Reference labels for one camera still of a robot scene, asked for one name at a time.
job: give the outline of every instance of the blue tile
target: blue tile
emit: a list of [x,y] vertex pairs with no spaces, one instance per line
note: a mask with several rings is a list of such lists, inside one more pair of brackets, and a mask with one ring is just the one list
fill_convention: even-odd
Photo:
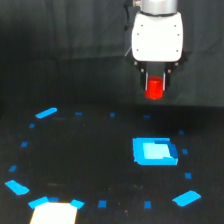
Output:
[[107,207],[107,202],[106,201],[99,201],[98,207],[99,208],[106,208]]
[[35,127],[35,124],[30,124],[30,128],[34,128]]
[[16,170],[17,166],[11,166],[9,169],[9,172],[14,172]]
[[77,201],[77,200],[72,200],[72,202],[71,202],[71,205],[78,208],[78,209],[82,208],[82,206],[84,204],[85,204],[84,202]]
[[22,195],[22,194],[26,194],[29,192],[29,189],[18,184],[16,181],[14,180],[10,180],[8,182],[5,183],[5,185],[10,188],[15,194],[17,195]]
[[48,115],[51,115],[51,114],[53,114],[55,112],[57,112],[57,108],[50,108],[48,110],[45,110],[45,111],[37,114],[36,117],[39,118],[39,119],[41,119],[41,118],[44,118],[44,117],[46,117]]
[[183,152],[184,155],[188,155],[187,149],[182,149],[182,152]]
[[42,205],[46,202],[49,202],[48,198],[47,197],[43,197],[43,198],[39,198],[35,201],[31,201],[28,203],[28,205],[30,206],[30,208],[34,209],[36,208],[38,205]]
[[143,117],[149,119],[150,115],[144,115]]
[[177,158],[163,158],[163,159],[146,159],[144,156],[144,143],[155,143],[157,141],[170,141],[169,138],[134,138],[133,139],[133,153],[134,161],[139,165],[177,165]]
[[183,130],[180,130],[179,131],[179,135],[184,135],[184,131]]
[[82,112],[75,112],[75,115],[82,115]]
[[185,178],[186,179],[191,179],[191,173],[185,173]]
[[150,209],[151,208],[151,202],[145,201],[145,208]]
[[177,198],[174,198],[172,201],[176,202],[179,206],[184,207],[196,200],[201,198],[201,195],[195,191],[188,191],[185,194],[180,195]]
[[27,147],[27,145],[28,145],[28,142],[23,142],[21,147]]
[[51,197],[51,198],[48,198],[49,202],[58,202],[58,198],[55,198],[55,197]]

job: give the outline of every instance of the red object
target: red object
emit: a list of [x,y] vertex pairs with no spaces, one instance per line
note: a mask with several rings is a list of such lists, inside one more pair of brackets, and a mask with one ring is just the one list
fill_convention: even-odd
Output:
[[163,97],[163,79],[157,76],[149,76],[145,97],[157,100]]

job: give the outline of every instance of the blue square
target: blue square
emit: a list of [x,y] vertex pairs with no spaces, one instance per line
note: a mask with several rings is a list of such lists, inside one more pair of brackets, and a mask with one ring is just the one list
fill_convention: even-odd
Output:
[[201,195],[195,191],[188,191],[177,198],[174,198],[172,201],[176,202],[179,206],[184,207],[200,198]]
[[21,147],[27,147],[27,145],[28,145],[28,142],[23,142]]
[[184,155],[188,155],[187,149],[182,149],[182,152],[183,152]]
[[55,198],[55,197],[51,197],[51,198],[48,198],[49,202],[58,202],[58,198]]
[[180,130],[179,131],[179,135],[184,135],[184,131],[183,130]]
[[151,208],[151,202],[145,201],[145,208],[150,209]]
[[134,161],[137,162],[139,165],[177,165],[178,158],[173,158],[172,156],[168,155],[168,157],[164,154],[163,158],[147,158],[145,157],[145,151],[147,151],[147,147],[149,148],[149,145],[154,145],[153,149],[150,148],[150,150],[154,150],[155,147],[160,147],[158,142],[164,142],[162,145],[166,145],[166,148],[168,147],[166,142],[170,141],[169,138],[134,138],[133,139],[133,151],[134,151]]
[[107,201],[99,201],[98,207],[99,208],[106,208],[107,207]]
[[11,166],[10,169],[9,169],[9,171],[10,172],[14,172],[16,170],[16,168],[17,168],[17,166]]
[[29,202],[28,205],[29,205],[32,209],[34,209],[34,208],[36,208],[38,205],[42,205],[42,204],[45,204],[45,203],[47,203],[47,202],[49,202],[48,198],[47,198],[47,197],[43,197],[43,198],[39,198],[39,199],[37,199],[37,200],[35,200],[35,201],[31,201],[31,202]]
[[75,112],[75,115],[82,115],[82,112]]
[[144,115],[143,117],[149,119],[150,115]]
[[191,179],[191,173],[185,173],[185,178],[186,179]]
[[80,209],[82,208],[82,206],[85,204],[84,202],[81,201],[77,201],[77,200],[72,200],[72,202],[70,203],[72,206]]

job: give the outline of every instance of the dark floor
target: dark floor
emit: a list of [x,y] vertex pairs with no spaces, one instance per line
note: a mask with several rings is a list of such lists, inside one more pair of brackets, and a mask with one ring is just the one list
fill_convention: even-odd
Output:
[[[224,211],[224,109],[76,105],[14,108],[0,121],[0,223],[28,224],[28,202],[59,197],[59,202],[85,202],[77,224],[222,223]],[[173,167],[134,162],[132,139],[168,137],[179,162]],[[20,147],[27,141],[28,146]],[[188,149],[184,156],[182,149]],[[9,173],[9,168],[17,170]],[[192,173],[192,180],[185,179]],[[30,192],[17,196],[5,182],[16,180]],[[202,198],[184,208],[172,199],[194,190]],[[107,200],[99,209],[98,201]],[[144,209],[144,201],[152,208]]]

